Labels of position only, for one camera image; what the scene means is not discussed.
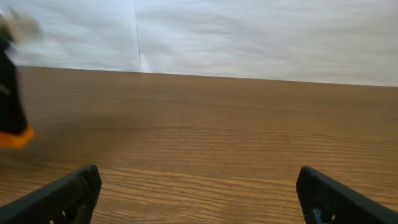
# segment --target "black object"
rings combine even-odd
[[[296,189],[307,224],[398,223],[395,211],[311,167],[302,167]]]
[[[10,39],[0,30],[0,132],[20,135],[27,121],[19,101],[17,69],[6,55]]]
[[[0,223],[88,224],[101,191],[95,165],[88,165],[0,208]]]

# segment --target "orange object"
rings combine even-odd
[[[0,147],[22,148],[33,138],[33,135],[33,129],[30,127],[20,135],[0,132]]]

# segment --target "wooden table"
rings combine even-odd
[[[304,223],[295,182],[312,166],[398,210],[398,88],[22,73],[37,135],[0,150],[0,204],[94,163],[92,223]]]

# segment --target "white backdrop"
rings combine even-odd
[[[396,0],[10,0],[23,65],[398,86]]]

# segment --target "brown tabletop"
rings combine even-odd
[[[0,204],[85,164],[92,223],[304,223],[302,166],[398,210],[398,88],[22,71],[36,132],[0,150]]]

